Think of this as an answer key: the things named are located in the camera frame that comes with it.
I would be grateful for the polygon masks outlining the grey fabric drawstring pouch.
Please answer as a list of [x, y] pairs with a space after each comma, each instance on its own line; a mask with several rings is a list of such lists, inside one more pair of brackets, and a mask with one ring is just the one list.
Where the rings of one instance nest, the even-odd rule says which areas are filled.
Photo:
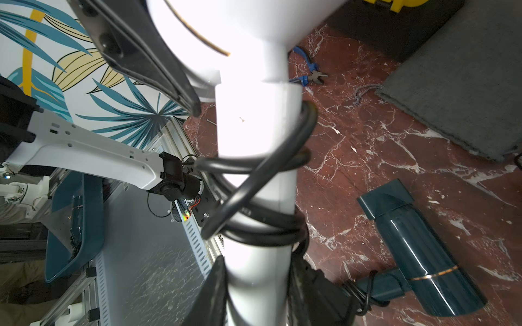
[[521, 149], [521, 2], [467, 1], [373, 90], [386, 102], [489, 160]]

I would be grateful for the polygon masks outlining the white hair dryer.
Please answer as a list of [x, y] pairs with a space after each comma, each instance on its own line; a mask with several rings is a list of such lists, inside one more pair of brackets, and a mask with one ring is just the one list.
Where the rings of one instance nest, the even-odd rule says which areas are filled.
[[230, 325], [285, 325], [297, 170], [283, 170], [309, 138], [303, 88], [288, 53], [340, 1], [148, 1], [154, 25], [202, 101], [215, 99], [220, 160], [262, 159], [224, 174], [234, 193], [201, 234], [224, 239]]

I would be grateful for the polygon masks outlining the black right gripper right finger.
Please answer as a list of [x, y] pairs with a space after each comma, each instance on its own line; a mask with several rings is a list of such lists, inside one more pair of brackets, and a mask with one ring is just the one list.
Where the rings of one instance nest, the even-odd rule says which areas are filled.
[[292, 257], [289, 282], [289, 325], [353, 325], [356, 299], [301, 256]]

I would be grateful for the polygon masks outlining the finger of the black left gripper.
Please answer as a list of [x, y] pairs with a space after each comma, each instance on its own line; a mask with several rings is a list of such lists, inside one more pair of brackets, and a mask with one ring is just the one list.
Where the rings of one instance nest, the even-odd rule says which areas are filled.
[[157, 31], [145, 1], [68, 2], [108, 65], [201, 115], [201, 101]]

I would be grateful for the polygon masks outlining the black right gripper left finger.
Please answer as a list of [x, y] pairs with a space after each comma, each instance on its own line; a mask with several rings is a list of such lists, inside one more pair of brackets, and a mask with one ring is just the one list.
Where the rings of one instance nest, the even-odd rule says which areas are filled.
[[185, 317], [183, 326], [223, 326], [226, 324], [226, 301], [228, 295], [225, 259], [216, 258], [212, 269]]

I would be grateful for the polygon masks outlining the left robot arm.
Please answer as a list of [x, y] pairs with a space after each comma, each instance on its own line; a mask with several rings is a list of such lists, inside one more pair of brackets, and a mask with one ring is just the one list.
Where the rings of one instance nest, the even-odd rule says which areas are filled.
[[[200, 114], [200, 99], [144, 1], [72, 1], [77, 15], [73, 20], [38, 1], [23, 5], [84, 28], [115, 71], [159, 90], [192, 115]], [[1, 80], [1, 162], [115, 179], [169, 201], [196, 198], [201, 187], [200, 179], [184, 172], [179, 158], [144, 152], [80, 128], [42, 109], [5, 78]]]

